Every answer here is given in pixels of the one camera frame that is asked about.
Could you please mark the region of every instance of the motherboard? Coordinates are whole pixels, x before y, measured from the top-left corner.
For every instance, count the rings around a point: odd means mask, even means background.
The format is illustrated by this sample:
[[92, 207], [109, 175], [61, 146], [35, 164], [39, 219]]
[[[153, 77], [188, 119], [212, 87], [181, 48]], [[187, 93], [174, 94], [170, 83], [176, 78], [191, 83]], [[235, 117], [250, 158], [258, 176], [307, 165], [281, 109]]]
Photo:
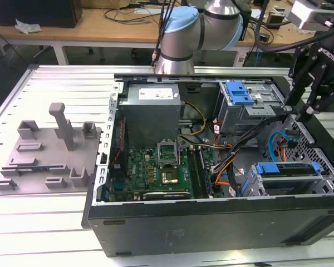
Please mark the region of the motherboard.
[[130, 149], [127, 175], [123, 180], [113, 181], [110, 201], [208, 197], [212, 192], [212, 150], [180, 147], [177, 149], [176, 157], [177, 165], [161, 166], [161, 159], [175, 158], [173, 148], [163, 149], [160, 158], [158, 149]]

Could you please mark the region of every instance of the slotted table surface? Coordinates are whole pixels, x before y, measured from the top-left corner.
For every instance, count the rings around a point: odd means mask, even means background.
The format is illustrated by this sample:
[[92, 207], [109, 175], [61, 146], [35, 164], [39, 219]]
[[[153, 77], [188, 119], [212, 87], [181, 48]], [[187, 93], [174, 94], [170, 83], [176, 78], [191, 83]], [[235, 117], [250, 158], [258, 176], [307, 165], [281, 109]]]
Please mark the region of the slotted table surface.
[[[51, 102], [63, 102], [74, 126], [107, 118], [114, 73], [150, 67], [39, 66], [27, 70], [0, 108], [0, 168], [22, 120], [56, 127]], [[286, 76], [288, 69], [197, 67], [196, 73]], [[318, 115], [334, 136], [334, 113]], [[334, 232], [311, 246], [107, 258], [92, 230], [81, 227], [86, 193], [0, 197], [0, 266], [334, 266]]]

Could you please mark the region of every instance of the blue latch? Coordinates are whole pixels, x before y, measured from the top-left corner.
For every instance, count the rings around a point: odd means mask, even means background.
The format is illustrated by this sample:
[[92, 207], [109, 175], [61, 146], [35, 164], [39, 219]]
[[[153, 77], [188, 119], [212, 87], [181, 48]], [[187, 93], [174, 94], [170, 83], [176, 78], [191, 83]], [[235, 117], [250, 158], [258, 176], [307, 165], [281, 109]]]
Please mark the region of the blue latch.
[[225, 86], [234, 105], [253, 105], [255, 104], [242, 82], [226, 82]]
[[312, 161], [312, 167], [313, 167], [314, 171], [316, 172], [316, 174], [320, 174], [321, 167], [319, 166], [319, 164], [317, 162]]
[[278, 174], [279, 168], [276, 162], [264, 162], [256, 165], [258, 174]]

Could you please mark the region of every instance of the robotiq logo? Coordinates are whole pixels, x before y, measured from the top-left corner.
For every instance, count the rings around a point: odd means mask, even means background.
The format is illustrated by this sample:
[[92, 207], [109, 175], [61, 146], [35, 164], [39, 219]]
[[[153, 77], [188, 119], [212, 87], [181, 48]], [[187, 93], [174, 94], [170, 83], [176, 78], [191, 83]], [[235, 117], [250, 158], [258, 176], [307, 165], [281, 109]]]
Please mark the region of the robotiq logo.
[[324, 55], [326, 55], [328, 58], [330, 58], [334, 62], [334, 55], [328, 50], [324, 48], [319, 48], [318, 52], [322, 52]]

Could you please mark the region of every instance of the green circuit board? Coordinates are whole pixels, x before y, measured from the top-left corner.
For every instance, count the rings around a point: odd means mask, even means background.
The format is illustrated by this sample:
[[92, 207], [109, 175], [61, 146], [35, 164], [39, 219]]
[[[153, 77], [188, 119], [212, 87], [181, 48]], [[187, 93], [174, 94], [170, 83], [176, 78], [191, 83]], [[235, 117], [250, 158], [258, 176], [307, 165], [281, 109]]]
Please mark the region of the green circuit board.
[[[166, 159], [175, 158], [173, 149], [164, 149]], [[203, 151], [205, 163], [211, 166], [214, 163], [212, 151]], [[178, 173], [178, 180], [174, 183], [164, 183], [165, 168], [160, 169], [158, 164], [157, 149], [131, 149], [127, 163], [128, 173], [125, 180], [125, 191], [185, 191], [190, 192], [193, 198], [193, 190], [190, 180], [189, 165], [186, 149], [180, 150], [179, 166], [174, 171]]]

